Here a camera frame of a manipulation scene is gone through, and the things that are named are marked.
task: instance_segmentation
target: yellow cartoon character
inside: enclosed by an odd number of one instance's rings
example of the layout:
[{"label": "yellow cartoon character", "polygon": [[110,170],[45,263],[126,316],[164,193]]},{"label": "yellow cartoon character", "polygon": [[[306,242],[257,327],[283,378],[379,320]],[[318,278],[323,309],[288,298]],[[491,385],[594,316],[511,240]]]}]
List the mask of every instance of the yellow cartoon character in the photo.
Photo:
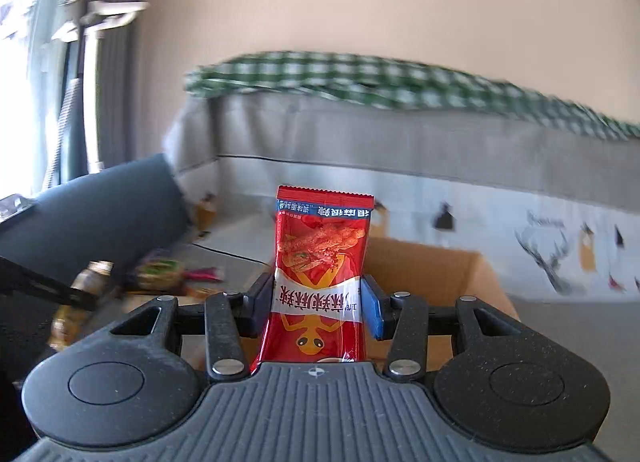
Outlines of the yellow cartoon character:
[{"label": "yellow cartoon character", "polygon": [[291,332],[303,329],[302,334],[296,339],[296,345],[298,345],[303,354],[308,356],[317,354],[324,347],[324,341],[320,337],[318,330],[335,332],[343,323],[342,321],[337,321],[333,325],[327,325],[322,322],[322,318],[319,315],[307,314],[300,323],[290,325],[284,314],[280,314],[280,317],[286,331]]}]

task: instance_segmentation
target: green and white checkered cloth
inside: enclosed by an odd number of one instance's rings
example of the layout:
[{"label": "green and white checkered cloth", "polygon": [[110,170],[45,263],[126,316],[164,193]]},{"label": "green and white checkered cloth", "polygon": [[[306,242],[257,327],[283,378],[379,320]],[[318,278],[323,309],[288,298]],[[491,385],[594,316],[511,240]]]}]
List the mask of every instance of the green and white checkered cloth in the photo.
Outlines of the green and white checkered cloth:
[{"label": "green and white checkered cloth", "polygon": [[640,125],[506,81],[436,65],[333,52],[246,54],[187,75],[194,96],[250,92],[309,94],[378,108],[469,110],[523,119],[602,139],[640,138]]}]

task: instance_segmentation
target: cardboard box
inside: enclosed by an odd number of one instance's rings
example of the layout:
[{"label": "cardboard box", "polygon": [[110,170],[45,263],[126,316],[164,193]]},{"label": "cardboard box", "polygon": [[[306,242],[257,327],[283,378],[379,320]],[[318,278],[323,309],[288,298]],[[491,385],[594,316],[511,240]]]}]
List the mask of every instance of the cardboard box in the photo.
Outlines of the cardboard box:
[{"label": "cardboard box", "polygon": [[[423,296],[430,305],[453,306],[463,295],[473,295],[496,309],[518,318],[498,284],[494,270],[484,257],[474,251],[459,251],[401,242],[384,237],[370,237],[364,262],[364,273],[372,275],[382,289],[392,294],[408,291]],[[125,307],[130,311],[152,297],[129,297]],[[181,305],[196,303],[191,298],[178,298]],[[183,341],[182,357],[194,368],[204,369],[204,343],[200,337]],[[391,341],[375,341],[367,334],[367,354],[380,366],[386,359]],[[258,352],[259,339],[242,338],[247,360]],[[452,357],[450,336],[431,336],[428,344],[427,368],[437,370]]]}]

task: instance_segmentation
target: ribbed gray surface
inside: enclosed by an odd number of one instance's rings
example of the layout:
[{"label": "ribbed gray surface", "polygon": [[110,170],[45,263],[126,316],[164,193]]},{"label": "ribbed gray surface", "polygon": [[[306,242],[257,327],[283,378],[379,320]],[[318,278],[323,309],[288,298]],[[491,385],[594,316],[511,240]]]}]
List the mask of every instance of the ribbed gray surface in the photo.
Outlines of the ribbed gray surface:
[{"label": "ribbed gray surface", "polygon": [[148,444],[88,453],[43,440],[20,460],[602,462],[606,459],[588,446],[532,456],[476,444],[447,426],[418,386],[386,381],[370,363],[265,363],[251,379],[213,386],[180,428]]}]

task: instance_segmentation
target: beige wall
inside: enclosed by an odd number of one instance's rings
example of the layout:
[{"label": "beige wall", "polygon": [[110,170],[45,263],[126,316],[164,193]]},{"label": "beige wall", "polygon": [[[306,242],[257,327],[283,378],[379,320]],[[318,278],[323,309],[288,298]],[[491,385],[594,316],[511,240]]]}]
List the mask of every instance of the beige wall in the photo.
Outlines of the beige wall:
[{"label": "beige wall", "polygon": [[138,155],[160,149],[185,72],[264,50],[442,64],[640,120],[640,0],[147,1]]}]

